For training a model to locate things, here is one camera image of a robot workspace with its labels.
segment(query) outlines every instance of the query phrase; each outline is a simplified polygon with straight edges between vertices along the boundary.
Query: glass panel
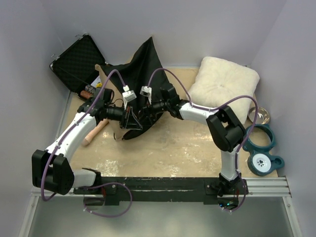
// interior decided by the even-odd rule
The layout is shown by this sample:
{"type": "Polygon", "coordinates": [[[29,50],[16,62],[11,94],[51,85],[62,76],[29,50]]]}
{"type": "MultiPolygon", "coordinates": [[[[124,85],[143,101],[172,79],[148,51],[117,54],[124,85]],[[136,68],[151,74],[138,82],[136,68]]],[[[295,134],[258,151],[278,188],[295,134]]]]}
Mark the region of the glass panel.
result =
{"type": "MultiPolygon", "coordinates": [[[[101,207],[119,213],[128,205],[101,207]]],[[[135,202],[118,218],[83,212],[82,197],[39,201],[30,237],[291,237],[282,198],[247,198],[232,215],[217,205],[135,202]]]]}

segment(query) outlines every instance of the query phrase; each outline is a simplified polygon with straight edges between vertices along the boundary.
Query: white wall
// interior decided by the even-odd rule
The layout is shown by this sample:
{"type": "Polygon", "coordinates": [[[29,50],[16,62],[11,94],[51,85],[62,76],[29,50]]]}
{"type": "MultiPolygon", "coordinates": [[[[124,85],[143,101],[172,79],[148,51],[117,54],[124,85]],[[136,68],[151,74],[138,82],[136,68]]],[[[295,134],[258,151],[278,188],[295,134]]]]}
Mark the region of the white wall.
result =
{"type": "Polygon", "coordinates": [[[165,66],[203,56],[250,64],[286,0],[41,0],[65,47],[90,33],[106,59],[123,63],[154,35],[165,66]]]}
{"type": "Polygon", "coordinates": [[[67,89],[50,72],[61,52],[38,0],[0,1],[0,230],[17,236],[32,187],[31,156],[55,136],[67,89]]]}
{"type": "Polygon", "coordinates": [[[260,77],[257,97],[272,116],[276,152],[302,230],[316,232],[316,1],[288,0],[252,68],[260,77]]]}

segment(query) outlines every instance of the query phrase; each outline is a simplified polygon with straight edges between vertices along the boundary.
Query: metal bowl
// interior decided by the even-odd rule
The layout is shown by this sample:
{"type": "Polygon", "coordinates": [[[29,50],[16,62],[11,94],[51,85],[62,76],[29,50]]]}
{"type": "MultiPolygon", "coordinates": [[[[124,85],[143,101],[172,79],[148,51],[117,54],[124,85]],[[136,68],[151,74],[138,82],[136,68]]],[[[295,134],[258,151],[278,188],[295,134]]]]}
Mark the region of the metal bowl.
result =
{"type": "MultiPolygon", "coordinates": [[[[252,122],[253,122],[253,120],[255,118],[255,112],[256,112],[256,108],[255,107],[250,108],[250,110],[248,112],[248,118],[252,122]]],[[[256,124],[267,124],[269,122],[270,122],[270,114],[264,108],[259,107],[256,124]]]]}

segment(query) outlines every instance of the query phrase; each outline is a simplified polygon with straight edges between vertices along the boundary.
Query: black fabric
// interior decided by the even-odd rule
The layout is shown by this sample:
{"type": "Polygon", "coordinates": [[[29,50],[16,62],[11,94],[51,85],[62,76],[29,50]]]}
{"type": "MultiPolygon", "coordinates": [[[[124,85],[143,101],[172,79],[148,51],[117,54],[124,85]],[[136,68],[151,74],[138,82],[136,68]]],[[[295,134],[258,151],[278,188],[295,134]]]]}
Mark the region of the black fabric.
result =
{"type": "MultiPolygon", "coordinates": [[[[140,95],[142,86],[147,85],[153,71],[161,67],[162,65],[158,58],[152,37],[140,46],[130,63],[111,67],[101,66],[106,75],[108,75],[113,69],[117,69],[122,75],[126,85],[129,86],[129,89],[134,90],[137,95],[137,99],[135,99],[131,105],[133,106],[135,114],[138,114],[140,109],[146,105],[146,98],[140,95]]],[[[124,92],[122,83],[116,74],[113,74],[110,80],[120,93],[124,92]]],[[[155,102],[162,99],[160,88],[169,86],[170,83],[165,72],[162,70],[156,72],[151,82],[152,101],[155,102]]],[[[131,130],[125,133],[123,139],[129,140],[134,137],[138,137],[152,126],[148,119],[143,119],[140,123],[143,126],[143,130],[131,130]]]]}

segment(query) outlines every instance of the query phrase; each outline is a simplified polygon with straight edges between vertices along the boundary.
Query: white robotic arm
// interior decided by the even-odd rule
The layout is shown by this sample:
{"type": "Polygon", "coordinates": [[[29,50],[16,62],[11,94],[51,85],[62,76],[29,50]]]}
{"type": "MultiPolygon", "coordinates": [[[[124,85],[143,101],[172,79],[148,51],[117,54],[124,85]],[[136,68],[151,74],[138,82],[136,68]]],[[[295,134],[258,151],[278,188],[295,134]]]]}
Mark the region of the white robotic arm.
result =
{"type": "MultiPolygon", "coordinates": [[[[83,115],[84,112],[77,113],[72,123],[66,128],[61,136],[53,144],[46,148],[46,151],[49,154],[51,154],[55,147],[58,146],[59,140],[64,136],[66,131],[75,124],[76,126],[74,129],[68,134],[63,143],[58,146],[58,150],[56,152],[56,154],[62,154],[65,158],[67,158],[68,163],[70,163],[75,151],[80,146],[83,139],[97,125],[95,117],[92,117],[91,115],[86,115],[81,122],[77,123],[83,115]]],[[[74,183],[72,188],[89,187],[92,186],[95,181],[96,173],[91,170],[80,169],[74,170],[73,173],[74,183]]]]}
{"type": "MultiPolygon", "coordinates": [[[[212,110],[201,106],[196,108],[189,102],[180,100],[174,87],[161,92],[165,100],[149,103],[143,108],[143,113],[140,113],[139,116],[141,117],[142,114],[149,118],[148,114],[156,115],[169,111],[173,117],[178,119],[192,120],[207,125],[214,143],[221,150],[222,170],[220,181],[222,189],[230,189],[238,182],[238,154],[236,149],[245,135],[245,130],[233,111],[228,106],[220,110],[212,110]],[[227,122],[228,125],[224,127],[223,122],[227,122]]],[[[54,159],[51,162],[52,166],[50,166],[45,179],[45,189],[55,193],[66,194],[70,188],[89,187],[98,184],[96,182],[97,177],[100,176],[98,171],[91,169],[72,171],[69,165],[73,154],[84,137],[97,125],[98,121],[106,118],[118,120],[123,126],[131,125],[132,128],[141,128],[138,126],[140,125],[139,118],[136,118],[135,114],[130,113],[132,108],[129,108],[127,105],[124,105],[123,108],[109,106],[104,101],[96,104],[91,113],[78,122],[87,107],[89,107],[89,103],[86,102],[79,108],[78,113],[66,131],[72,126],[74,128],[62,143],[59,141],[66,132],[47,147],[45,151],[35,151],[32,156],[34,186],[41,186],[43,168],[47,163],[48,156],[54,153],[56,147],[58,149],[54,154],[54,159]]]]}

